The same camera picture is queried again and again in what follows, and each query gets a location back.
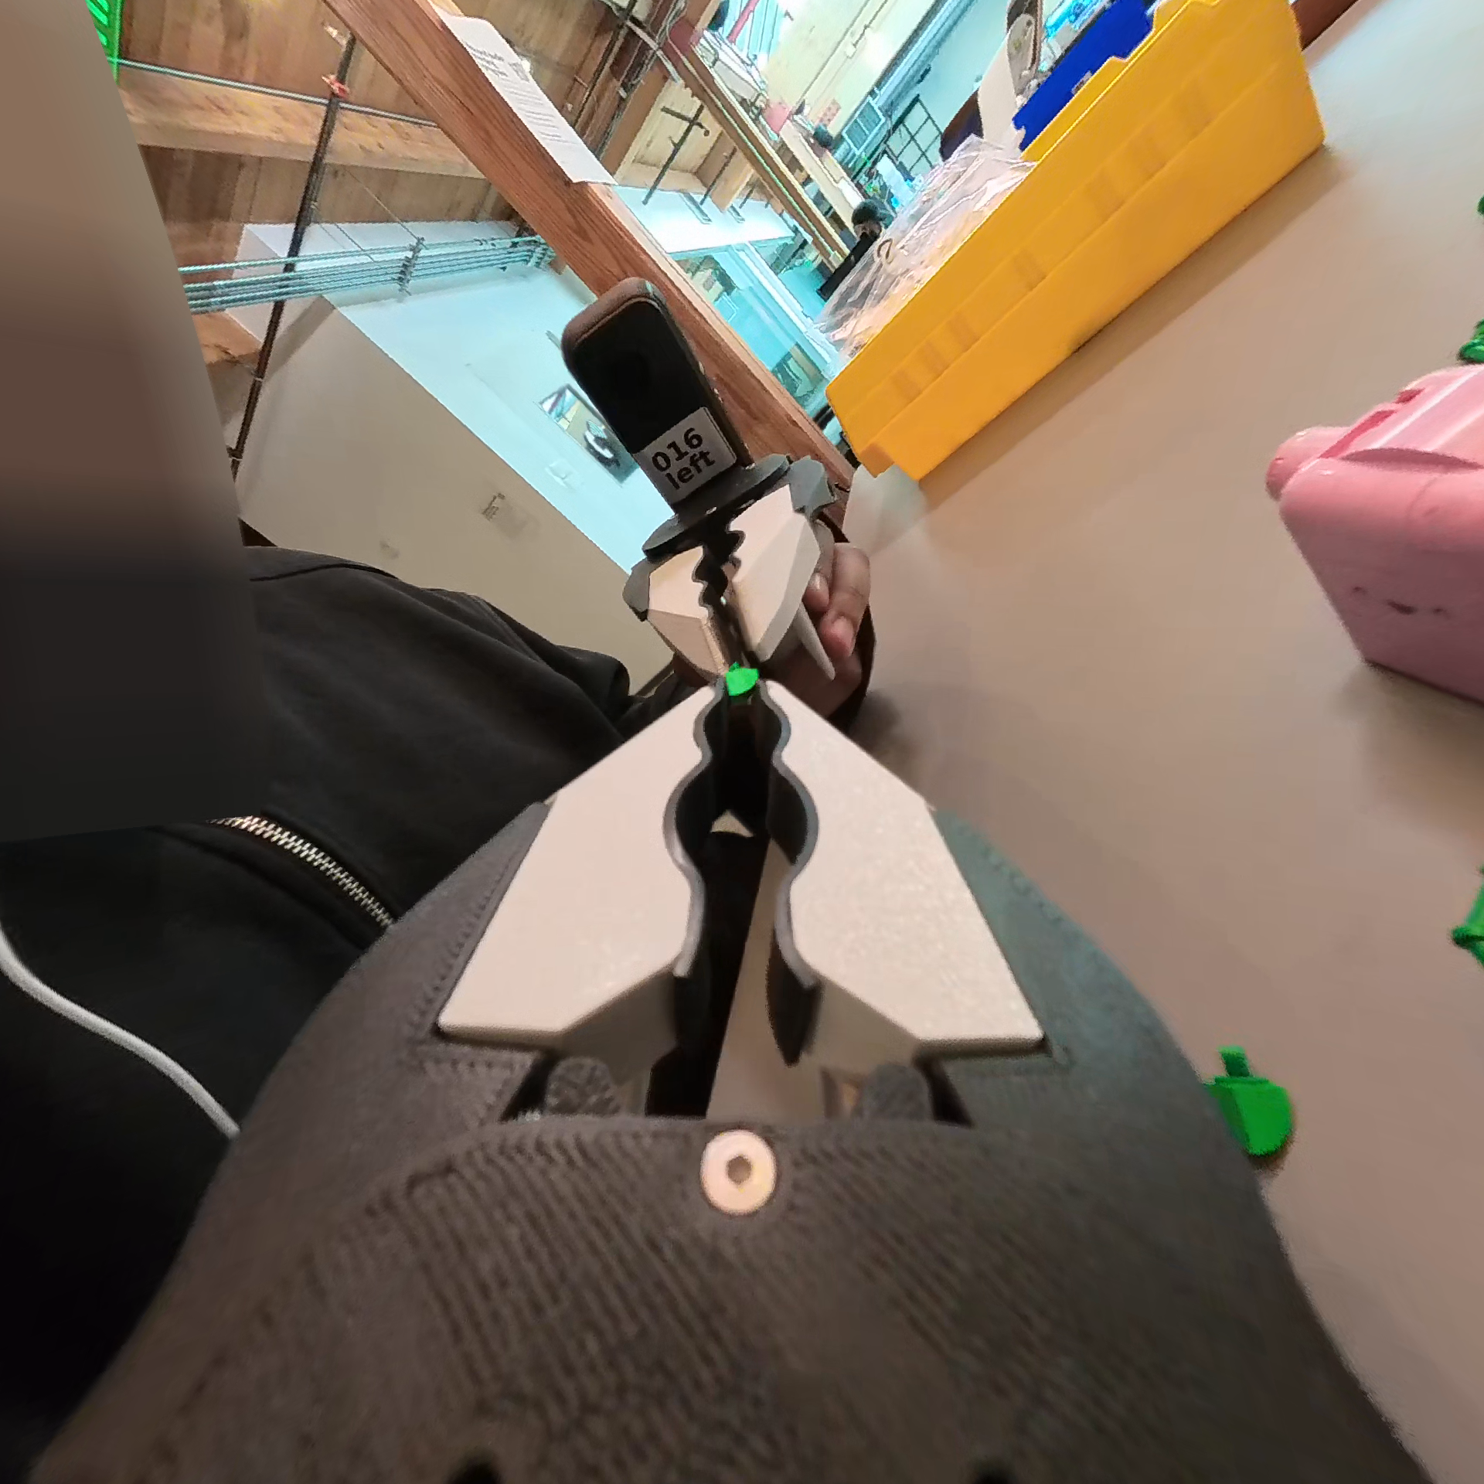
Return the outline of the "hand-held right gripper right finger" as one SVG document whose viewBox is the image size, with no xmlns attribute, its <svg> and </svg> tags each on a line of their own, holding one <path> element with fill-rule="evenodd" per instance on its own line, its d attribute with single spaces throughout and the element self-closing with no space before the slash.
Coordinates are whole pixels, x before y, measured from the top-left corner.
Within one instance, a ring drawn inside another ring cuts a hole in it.
<svg viewBox="0 0 1484 1484">
<path fill-rule="evenodd" d="M 756 689 L 769 839 L 747 970 L 747 1106 L 844 1118 L 887 1065 L 1036 1058 L 935 811 L 783 689 Z"/>
</svg>

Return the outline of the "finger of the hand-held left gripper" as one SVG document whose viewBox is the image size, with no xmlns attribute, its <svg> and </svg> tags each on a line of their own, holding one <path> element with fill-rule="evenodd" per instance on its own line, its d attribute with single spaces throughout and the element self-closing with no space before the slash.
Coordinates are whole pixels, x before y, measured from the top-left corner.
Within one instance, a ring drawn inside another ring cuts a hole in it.
<svg viewBox="0 0 1484 1484">
<path fill-rule="evenodd" d="M 814 522 L 793 507 L 747 507 L 728 532 L 737 546 L 723 564 L 723 595 L 745 653 L 771 665 L 801 648 L 825 680 L 834 680 L 804 609 L 808 583 L 825 552 Z"/>
<path fill-rule="evenodd" d="M 645 580 L 645 624 L 697 677 L 723 677 L 732 666 L 719 619 L 707 604 L 701 552 L 677 552 L 654 565 Z"/>
</svg>

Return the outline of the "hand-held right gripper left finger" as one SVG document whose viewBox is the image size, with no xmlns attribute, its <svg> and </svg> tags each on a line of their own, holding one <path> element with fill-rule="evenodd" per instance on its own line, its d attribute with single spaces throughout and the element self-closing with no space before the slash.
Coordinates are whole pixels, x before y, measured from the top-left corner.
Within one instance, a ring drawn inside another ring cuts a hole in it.
<svg viewBox="0 0 1484 1484">
<path fill-rule="evenodd" d="M 722 1022 L 694 854 L 711 834 L 717 685 L 559 787 L 437 1015 L 456 1044 L 598 1061 L 629 1089 L 678 1058 L 704 1111 Z"/>
</svg>

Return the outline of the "person's left forearm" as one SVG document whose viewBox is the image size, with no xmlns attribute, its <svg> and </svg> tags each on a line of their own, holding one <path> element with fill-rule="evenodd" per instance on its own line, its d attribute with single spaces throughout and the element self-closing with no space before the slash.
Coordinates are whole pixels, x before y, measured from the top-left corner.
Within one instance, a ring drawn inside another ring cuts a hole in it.
<svg viewBox="0 0 1484 1484">
<path fill-rule="evenodd" d="M 563 656 L 572 665 L 572 675 L 586 695 L 596 700 L 598 709 L 625 739 L 692 695 L 709 692 L 709 682 L 697 677 L 694 670 L 683 666 L 678 658 L 669 661 L 656 680 L 635 689 L 629 670 L 612 656 L 576 646 L 565 646 Z M 866 706 L 876 656 L 878 633 L 867 613 L 863 628 L 856 633 L 851 653 L 833 661 L 833 680 L 825 680 L 819 666 L 801 651 L 793 651 L 779 666 L 767 670 L 762 677 L 795 695 L 833 730 L 851 735 Z"/>
</svg>

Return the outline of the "person's left hand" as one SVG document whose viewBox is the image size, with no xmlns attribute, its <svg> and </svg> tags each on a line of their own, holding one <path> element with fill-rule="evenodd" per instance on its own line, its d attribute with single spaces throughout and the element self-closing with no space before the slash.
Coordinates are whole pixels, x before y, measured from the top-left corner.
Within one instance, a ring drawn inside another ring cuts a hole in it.
<svg viewBox="0 0 1484 1484">
<path fill-rule="evenodd" d="M 809 653 L 796 651 L 788 686 L 833 728 L 847 730 L 872 675 L 876 628 L 870 613 L 870 561 L 853 544 L 834 544 L 808 580 L 801 609 L 833 666 L 825 677 Z"/>
</svg>

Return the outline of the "wooden ceiling beam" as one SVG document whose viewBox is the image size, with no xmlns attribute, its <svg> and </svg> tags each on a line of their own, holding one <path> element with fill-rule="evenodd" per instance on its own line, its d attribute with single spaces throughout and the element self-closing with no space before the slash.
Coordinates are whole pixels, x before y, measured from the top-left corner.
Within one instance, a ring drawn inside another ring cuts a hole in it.
<svg viewBox="0 0 1484 1484">
<path fill-rule="evenodd" d="M 587 291 L 606 292 L 631 277 L 660 291 L 754 453 L 814 456 L 834 488 L 847 488 L 847 461 L 767 363 L 699 296 L 612 184 L 565 171 L 534 122 L 507 98 L 510 84 L 487 77 L 437 5 L 328 7 Z"/>
</svg>

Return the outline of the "white paper notice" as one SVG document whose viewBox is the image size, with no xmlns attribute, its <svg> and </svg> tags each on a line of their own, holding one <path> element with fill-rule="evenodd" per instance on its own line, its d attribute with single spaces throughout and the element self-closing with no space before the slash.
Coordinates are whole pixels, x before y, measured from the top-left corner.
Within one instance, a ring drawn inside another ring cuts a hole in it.
<svg viewBox="0 0 1484 1484">
<path fill-rule="evenodd" d="M 610 188 L 612 178 L 601 159 L 586 146 L 581 135 L 565 122 L 557 106 L 536 87 L 526 63 L 516 50 L 497 32 L 497 27 L 481 19 L 441 14 L 458 45 L 480 67 L 481 77 L 492 84 L 500 98 L 514 112 L 521 126 L 543 146 L 544 156 L 557 166 L 567 181 L 602 184 Z"/>
</svg>

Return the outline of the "clear plastic bag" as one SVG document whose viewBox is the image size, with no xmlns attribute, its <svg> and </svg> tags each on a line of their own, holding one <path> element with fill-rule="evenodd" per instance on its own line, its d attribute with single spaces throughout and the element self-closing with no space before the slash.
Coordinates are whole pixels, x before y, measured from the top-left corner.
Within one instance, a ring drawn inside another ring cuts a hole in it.
<svg viewBox="0 0 1484 1484">
<path fill-rule="evenodd" d="M 983 140 L 939 161 L 825 302 L 819 335 L 834 355 L 844 363 L 878 335 L 1031 171 L 1031 159 Z"/>
</svg>

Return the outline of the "person's black jacket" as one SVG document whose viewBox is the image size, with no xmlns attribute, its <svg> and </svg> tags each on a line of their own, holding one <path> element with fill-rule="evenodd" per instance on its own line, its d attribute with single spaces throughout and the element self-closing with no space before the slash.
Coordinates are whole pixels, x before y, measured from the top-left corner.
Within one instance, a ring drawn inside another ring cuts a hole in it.
<svg viewBox="0 0 1484 1484">
<path fill-rule="evenodd" d="M 348 968 L 625 738 L 480 595 L 284 547 L 3 561 L 3 1481 L 155 1296 Z"/>
</svg>

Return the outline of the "yellow storage bin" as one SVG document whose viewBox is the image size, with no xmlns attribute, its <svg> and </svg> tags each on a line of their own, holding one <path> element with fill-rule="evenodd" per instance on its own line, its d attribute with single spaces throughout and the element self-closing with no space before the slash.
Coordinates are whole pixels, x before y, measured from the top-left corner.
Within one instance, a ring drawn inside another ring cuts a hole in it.
<svg viewBox="0 0 1484 1484">
<path fill-rule="evenodd" d="M 934 473 L 1321 145 L 1290 3 L 1164 5 L 830 383 L 858 461 Z"/>
</svg>

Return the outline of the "blue storage bin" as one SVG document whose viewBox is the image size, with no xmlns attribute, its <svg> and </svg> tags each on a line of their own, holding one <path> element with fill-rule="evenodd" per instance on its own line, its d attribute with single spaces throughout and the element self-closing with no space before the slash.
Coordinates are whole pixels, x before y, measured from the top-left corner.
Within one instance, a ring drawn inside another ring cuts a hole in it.
<svg viewBox="0 0 1484 1484">
<path fill-rule="evenodd" d="M 1160 3 L 1053 3 L 1035 89 L 1013 114 L 1021 154 L 1109 60 L 1128 60 L 1155 26 Z"/>
</svg>

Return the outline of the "pink brick-built toy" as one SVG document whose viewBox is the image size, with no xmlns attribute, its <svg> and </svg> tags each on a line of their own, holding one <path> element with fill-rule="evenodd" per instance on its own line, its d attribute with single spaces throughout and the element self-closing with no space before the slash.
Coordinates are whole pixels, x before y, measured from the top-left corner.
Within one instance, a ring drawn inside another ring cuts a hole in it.
<svg viewBox="0 0 1484 1484">
<path fill-rule="evenodd" d="M 1367 665 L 1480 701 L 1480 367 L 1292 434 L 1267 493 Z"/>
</svg>

